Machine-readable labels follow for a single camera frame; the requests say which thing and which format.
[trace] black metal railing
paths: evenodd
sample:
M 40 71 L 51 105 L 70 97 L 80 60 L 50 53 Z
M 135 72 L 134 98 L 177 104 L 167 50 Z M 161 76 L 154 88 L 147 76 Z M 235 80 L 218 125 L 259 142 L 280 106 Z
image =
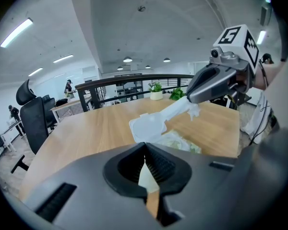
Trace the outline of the black metal railing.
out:
M 147 74 L 147 75 L 132 75 L 132 76 L 121 76 L 115 78 L 107 78 L 101 79 L 91 82 L 86 82 L 75 86 L 78 91 L 81 106 L 84 112 L 87 112 L 87 103 L 85 102 L 84 95 L 87 91 L 91 93 L 90 102 L 94 106 L 95 109 L 101 107 L 102 103 L 110 102 L 122 98 L 132 98 L 133 96 L 142 95 L 145 93 L 149 93 L 149 91 L 141 91 L 134 92 L 130 94 L 120 95 L 113 98 L 104 99 L 106 96 L 105 86 L 108 85 L 119 85 L 126 84 L 128 82 L 138 82 L 138 81 L 151 81 L 160 82 L 163 86 L 168 86 L 166 88 L 162 88 L 162 90 L 169 90 L 178 87 L 187 87 L 190 79 L 193 78 L 193 75 L 182 75 L 182 74 Z

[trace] ceiling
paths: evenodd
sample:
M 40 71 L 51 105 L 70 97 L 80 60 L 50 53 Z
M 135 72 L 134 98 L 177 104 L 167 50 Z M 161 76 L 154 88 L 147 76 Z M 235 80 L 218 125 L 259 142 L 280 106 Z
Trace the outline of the ceiling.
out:
M 71 0 L 17 0 L 0 22 L 0 44 L 27 18 L 33 24 L 15 38 L 7 48 L 0 47 L 0 83 L 33 81 L 66 64 L 95 64 L 79 26 Z M 60 57 L 74 57 L 53 63 Z
M 104 73 L 208 60 L 225 27 L 247 24 L 255 38 L 264 0 L 91 0 L 95 43 Z M 137 8 L 145 6 L 144 12 Z M 278 52 L 280 38 L 273 15 L 262 44 Z

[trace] floor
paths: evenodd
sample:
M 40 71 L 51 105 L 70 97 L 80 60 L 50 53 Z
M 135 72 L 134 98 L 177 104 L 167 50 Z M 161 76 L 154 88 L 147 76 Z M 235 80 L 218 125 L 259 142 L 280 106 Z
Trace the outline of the floor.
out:
M 255 110 L 255 106 L 244 104 L 239 107 L 240 114 L 240 127 L 243 127 L 247 124 L 247 122 L 252 117 L 252 114 Z M 264 131 L 264 137 L 266 137 L 271 130 L 271 126 L 268 125 L 267 129 Z M 239 140 L 239 153 L 241 150 L 248 146 L 250 139 L 246 133 L 240 131 L 240 140 Z M 33 158 L 34 153 L 31 151 L 28 141 L 26 137 L 21 138 L 18 137 L 14 142 L 17 152 L 9 152 L 5 150 L 2 156 L 0 157 L 0 186 L 3 190 L 13 194 L 14 196 L 18 196 L 18 192 L 22 183 L 22 180 L 25 176 L 26 171 L 21 168 L 17 168 L 14 174 L 11 174 L 11 167 L 16 163 L 17 158 L 22 154 L 25 155 L 24 163 L 30 165 Z

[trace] green plant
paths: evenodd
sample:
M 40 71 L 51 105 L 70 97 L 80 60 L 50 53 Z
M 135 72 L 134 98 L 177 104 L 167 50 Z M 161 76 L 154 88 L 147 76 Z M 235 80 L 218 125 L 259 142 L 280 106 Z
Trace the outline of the green plant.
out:
M 162 89 L 162 86 L 159 82 L 149 83 L 148 86 L 150 87 L 148 88 L 149 92 L 160 92 Z
M 179 100 L 181 97 L 185 96 L 185 93 L 181 90 L 181 88 L 173 89 L 173 93 L 169 97 L 171 100 Z

